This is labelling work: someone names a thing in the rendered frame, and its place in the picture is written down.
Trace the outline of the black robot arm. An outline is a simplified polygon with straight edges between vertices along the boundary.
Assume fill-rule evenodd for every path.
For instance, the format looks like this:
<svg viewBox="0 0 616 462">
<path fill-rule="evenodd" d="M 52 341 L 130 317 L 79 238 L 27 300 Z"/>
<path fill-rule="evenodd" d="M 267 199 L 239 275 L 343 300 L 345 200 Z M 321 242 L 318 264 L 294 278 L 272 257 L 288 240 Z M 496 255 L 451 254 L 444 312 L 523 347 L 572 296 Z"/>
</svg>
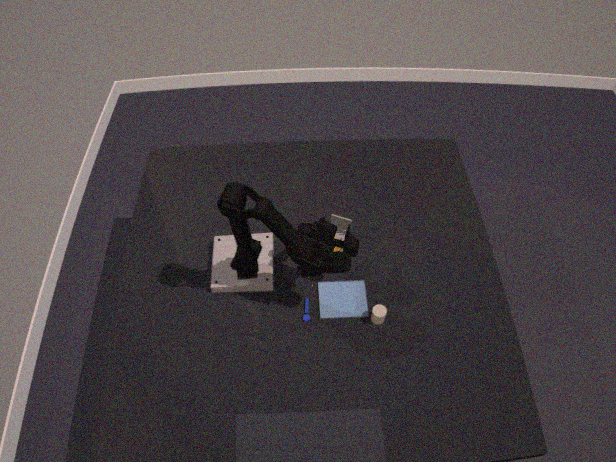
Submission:
<svg viewBox="0 0 616 462">
<path fill-rule="evenodd" d="M 254 209 L 244 209 L 246 195 L 256 202 Z M 247 218 L 260 220 L 283 242 L 289 257 L 301 265 L 297 268 L 303 278 L 322 273 L 344 273 L 351 269 L 348 252 L 326 251 L 335 243 L 336 239 L 333 238 L 337 231 L 337 226 L 328 221 L 314 222 L 310 232 L 315 237 L 310 238 L 305 233 L 299 233 L 277 211 L 271 200 L 260 196 L 252 187 L 243 183 L 227 184 L 217 201 L 217 207 L 222 215 L 229 218 L 237 242 L 237 252 L 230 267 L 237 271 L 240 280 L 257 278 L 257 259 L 262 250 L 260 241 L 252 239 Z"/>
</svg>

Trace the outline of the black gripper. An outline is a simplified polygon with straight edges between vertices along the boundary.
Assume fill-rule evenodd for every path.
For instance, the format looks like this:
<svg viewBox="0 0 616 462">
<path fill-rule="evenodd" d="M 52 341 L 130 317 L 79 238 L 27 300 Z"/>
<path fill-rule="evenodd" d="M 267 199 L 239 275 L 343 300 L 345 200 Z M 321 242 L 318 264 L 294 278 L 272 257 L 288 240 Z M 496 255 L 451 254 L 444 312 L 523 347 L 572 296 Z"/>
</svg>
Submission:
<svg viewBox="0 0 616 462">
<path fill-rule="evenodd" d="M 322 223 L 324 220 L 325 220 L 325 217 L 322 217 L 318 221 Z M 300 225 L 298 226 L 298 232 L 305 233 L 310 238 L 314 239 L 315 237 L 314 234 L 310 232 L 312 225 L 313 224 L 311 223 L 300 223 Z M 333 239 L 336 239 L 336 238 L 333 238 Z M 351 236 L 351 224 L 349 224 L 347 228 L 347 232 L 345 234 L 345 240 L 342 241 L 342 240 L 336 239 L 333 246 L 330 248 L 326 248 L 326 251 L 328 253 L 333 252 L 335 246 L 339 248 L 343 248 L 343 252 L 348 252 L 351 257 L 355 257 L 357 255 L 358 248 L 359 248 L 359 240 L 356 239 L 354 236 Z"/>
</svg>

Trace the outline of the light blue flat mat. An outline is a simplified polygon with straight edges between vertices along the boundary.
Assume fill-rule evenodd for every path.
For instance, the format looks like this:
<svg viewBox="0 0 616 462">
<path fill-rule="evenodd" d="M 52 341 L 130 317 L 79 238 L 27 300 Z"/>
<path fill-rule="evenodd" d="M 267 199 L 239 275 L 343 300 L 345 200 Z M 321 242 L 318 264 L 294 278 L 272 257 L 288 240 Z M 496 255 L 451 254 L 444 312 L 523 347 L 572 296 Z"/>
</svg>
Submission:
<svg viewBox="0 0 616 462">
<path fill-rule="evenodd" d="M 365 281 L 319 282 L 320 319 L 369 317 Z"/>
</svg>

